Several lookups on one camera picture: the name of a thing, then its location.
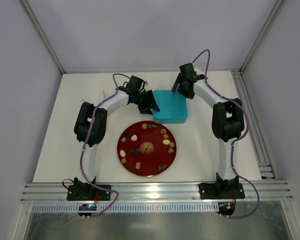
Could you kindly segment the teal tin lid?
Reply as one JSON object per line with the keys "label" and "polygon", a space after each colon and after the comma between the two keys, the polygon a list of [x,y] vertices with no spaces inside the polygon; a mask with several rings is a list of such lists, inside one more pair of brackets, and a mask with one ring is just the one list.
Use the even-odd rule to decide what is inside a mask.
{"label": "teal tin lid", "polygon": [[153,111],[153,115],[161,116],[185,116],[188,115],[186,98],[178,92],[171,90],[155,90],[155,101],[160,112]]}

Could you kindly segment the teal tin box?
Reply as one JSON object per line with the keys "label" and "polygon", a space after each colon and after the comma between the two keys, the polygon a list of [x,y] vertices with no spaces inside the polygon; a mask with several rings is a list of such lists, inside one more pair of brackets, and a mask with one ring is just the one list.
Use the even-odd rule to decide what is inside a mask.
{"label": "teal tin box", "polygon": [[153,121],[158,122],[163,125],[167,124],[184,124],[186,123],[188,118],[188,115],[181,115],[181,116],[176,116],[176,115],[153,115]]}

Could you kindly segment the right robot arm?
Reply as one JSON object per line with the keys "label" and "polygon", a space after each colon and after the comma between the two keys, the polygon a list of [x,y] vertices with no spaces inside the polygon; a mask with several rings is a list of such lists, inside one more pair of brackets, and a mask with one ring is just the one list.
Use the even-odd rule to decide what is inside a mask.
{"label": "right robot arm", "polygon": [[230,99],[217,92],[204,74],[198,74],[192,63],[179,67],[172,87],[173,92],[193,99],[201,97],[212,108],[211,128],[219,144],[219,166],[214,183],[198,185],[202,200],[244,199],[243,185],[236,174],[237,145],[245,129],[242,102],[238,98]]}

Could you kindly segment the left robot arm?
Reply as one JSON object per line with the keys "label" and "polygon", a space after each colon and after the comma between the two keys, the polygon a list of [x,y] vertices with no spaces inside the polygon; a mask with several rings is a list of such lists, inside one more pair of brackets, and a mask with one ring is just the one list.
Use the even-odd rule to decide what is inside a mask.
{"label": "left robot arm", "polygon": [[89,180],[84,168],[84,157],[89,151],[97,150],[99,144],[105,137],[107,129],[107,118],[129,104],[135,104],[141,114],[151,115],[153,111],[159,111],[152,90],[146,90],[146,81],[137,76],[127,76],[122,73],[114,73],[112,78],[122,76],[128,78],[122,86],[115,81],[115,92],[103,99],[98,104],[84,102],[79,110],[75,125],[74,134],[76,139],[82,143],[79,171],[84,181],[75,177],[72,185],[68,188],[68,201],[91,201],[98,192],[115,192],[114,190],[96,185],[96,179]]}

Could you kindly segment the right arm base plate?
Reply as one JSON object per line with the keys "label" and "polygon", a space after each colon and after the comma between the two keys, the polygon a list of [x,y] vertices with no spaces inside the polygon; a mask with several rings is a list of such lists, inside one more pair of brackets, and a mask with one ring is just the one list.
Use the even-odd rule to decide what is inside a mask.
{"label": "right arm base plate", "polygon": [[234,187],[217,188],[215,183],[200,183],[198,185],[201,200],[221,200],[221,199],[244,199],[245,192],[243,185],[239,183]]}

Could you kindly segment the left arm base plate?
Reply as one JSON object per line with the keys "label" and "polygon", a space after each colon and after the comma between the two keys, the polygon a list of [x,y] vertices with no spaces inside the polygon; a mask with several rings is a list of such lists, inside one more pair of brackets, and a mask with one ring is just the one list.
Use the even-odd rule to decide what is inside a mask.
{"label": "left arm base plate", "polygon": [[101,190],[91,185],[86,185],[79,188],[78,186],[70,185],[67,193],[67,201],[109,201],[111,198],[111,185],[98,185],[105,189]]}

